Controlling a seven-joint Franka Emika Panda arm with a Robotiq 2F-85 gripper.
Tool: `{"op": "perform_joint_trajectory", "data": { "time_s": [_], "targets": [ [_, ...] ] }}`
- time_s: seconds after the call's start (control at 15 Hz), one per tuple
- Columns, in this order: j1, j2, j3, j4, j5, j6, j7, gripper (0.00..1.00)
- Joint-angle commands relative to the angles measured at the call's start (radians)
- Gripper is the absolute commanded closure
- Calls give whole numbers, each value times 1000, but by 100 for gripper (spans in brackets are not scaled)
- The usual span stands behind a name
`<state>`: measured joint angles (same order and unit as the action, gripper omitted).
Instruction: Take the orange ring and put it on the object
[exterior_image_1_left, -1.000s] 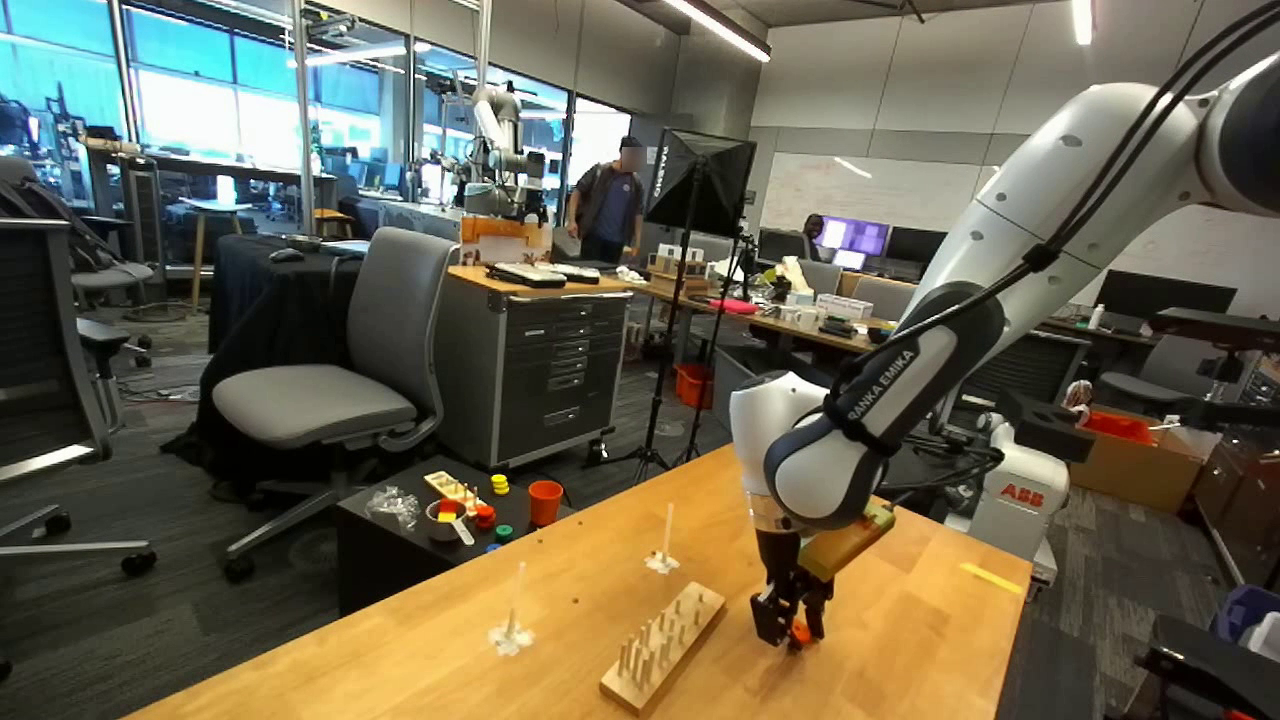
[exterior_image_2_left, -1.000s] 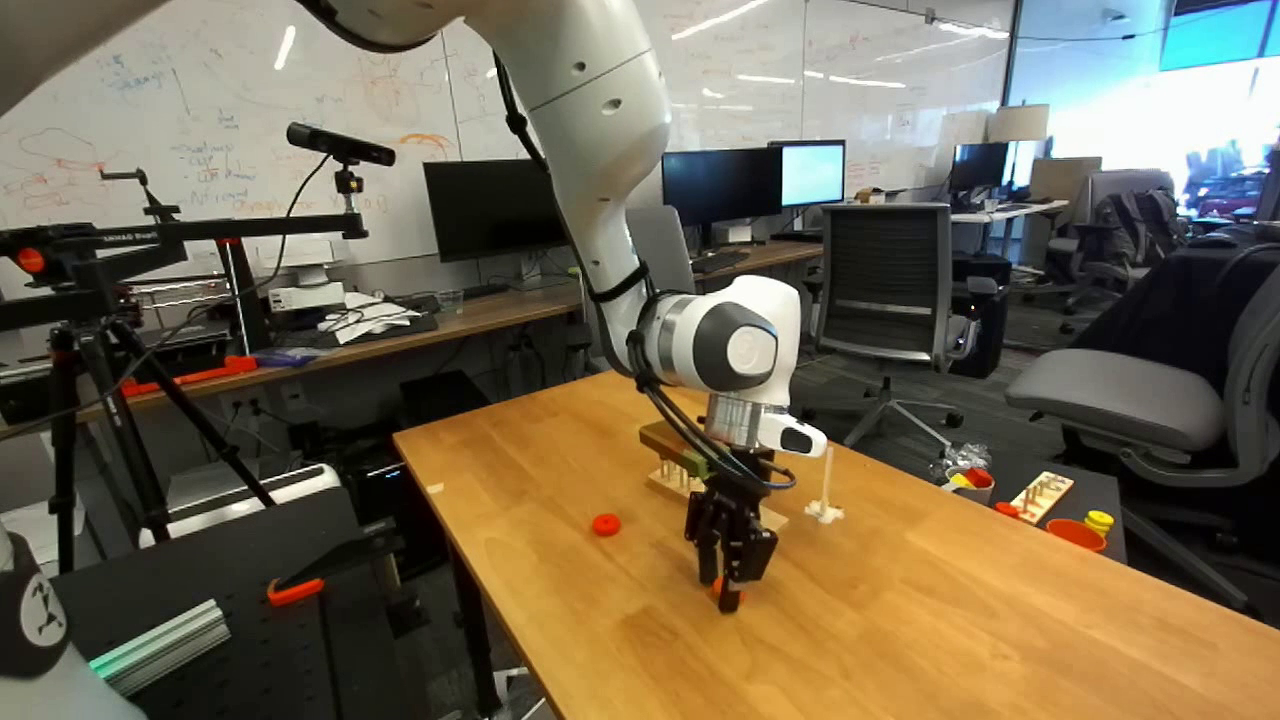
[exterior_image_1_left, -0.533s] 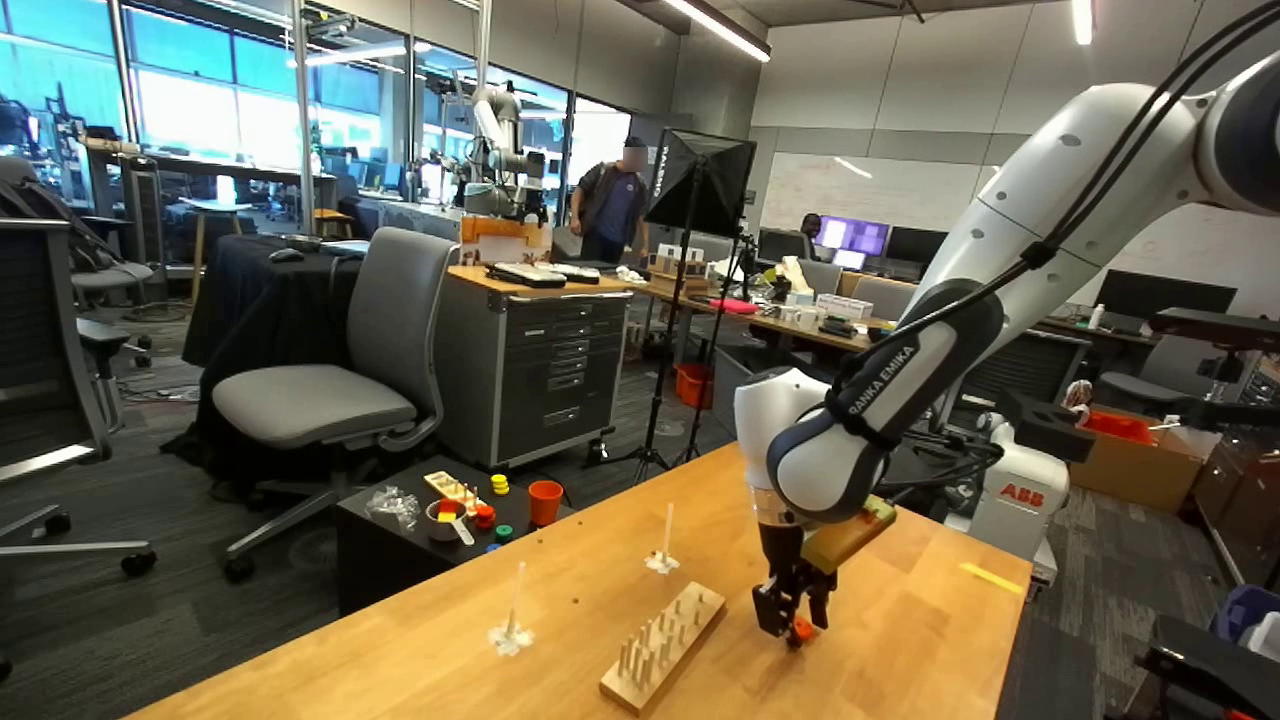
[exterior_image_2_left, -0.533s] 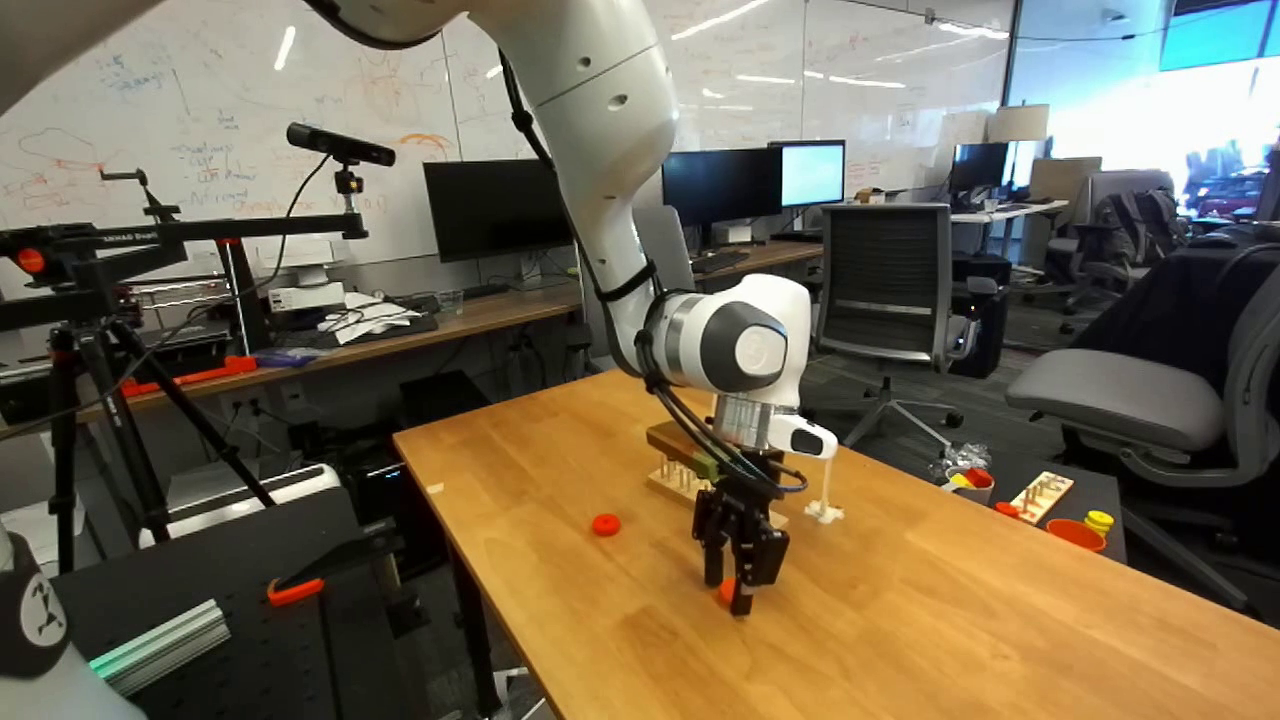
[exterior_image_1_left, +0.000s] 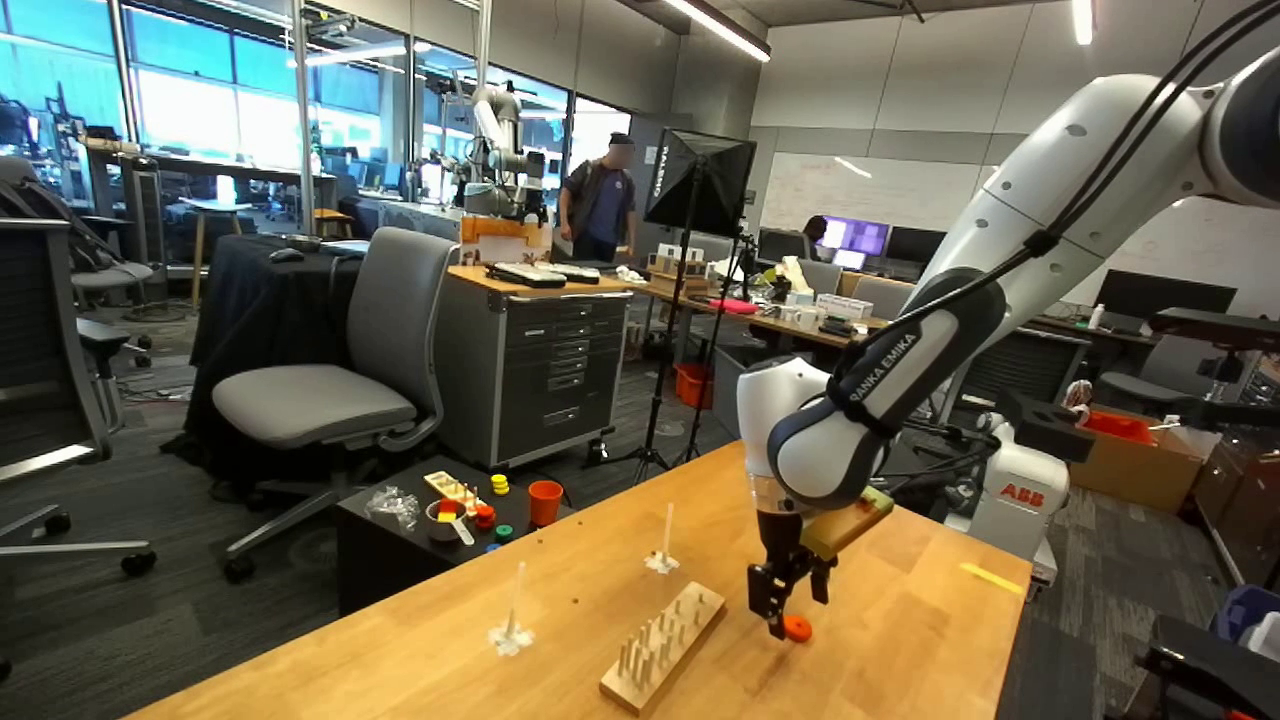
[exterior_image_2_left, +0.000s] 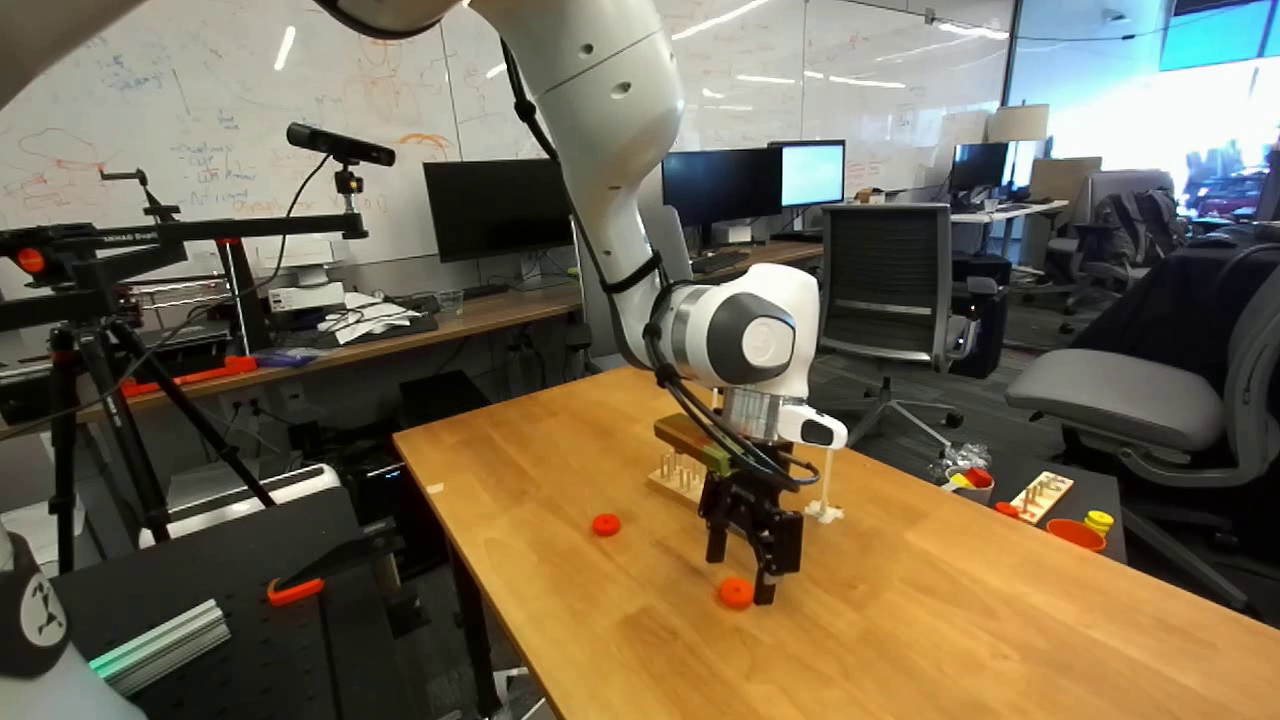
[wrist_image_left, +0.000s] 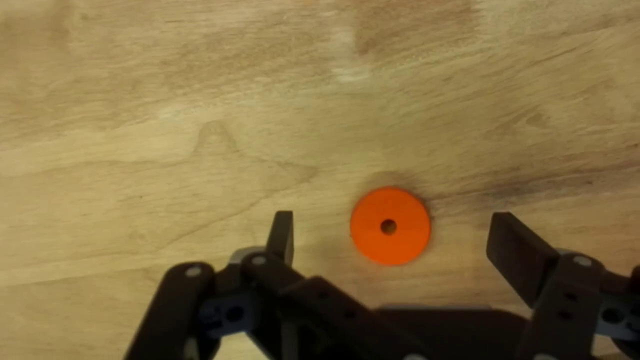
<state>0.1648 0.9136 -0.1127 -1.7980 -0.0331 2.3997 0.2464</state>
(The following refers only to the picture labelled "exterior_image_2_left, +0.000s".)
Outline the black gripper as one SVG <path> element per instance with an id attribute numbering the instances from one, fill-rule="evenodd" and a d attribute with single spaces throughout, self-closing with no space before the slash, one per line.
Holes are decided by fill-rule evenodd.
<path id="1" fill-rule="evenodd" d="M 722 563 L 728 531 L 739 526 L 754 545 L 754 599 L 772 603 L 777 585 L 799 568 L 803 519 L 780 507 L 795 493 L 787 470 L 715 470 L 703 480 L 700 514 L 708 523 L 703 559 Z"/>

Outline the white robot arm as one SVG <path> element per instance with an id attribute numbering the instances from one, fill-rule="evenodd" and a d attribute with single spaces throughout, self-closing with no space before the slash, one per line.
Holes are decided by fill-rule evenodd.
<path id="1" fill-rule="evenodd" d="M 652 0 L 316 0 L 360 36 L 404 40 L 466 4 L 503 43 L 520 112 L 559 166 L 579 241 L 608 291 L 622 357 L 708 436 L 703 559 L 728 531 L 754 557 L 751 599 L 799 568 L 803 514 L 793 449 L 820 412 L 806 373 L 820 283 L 793 264 L 747 264 L 728 280 L 670 280 L 640 219 L 640 182 L 670 150 L 683 87 Z"/>

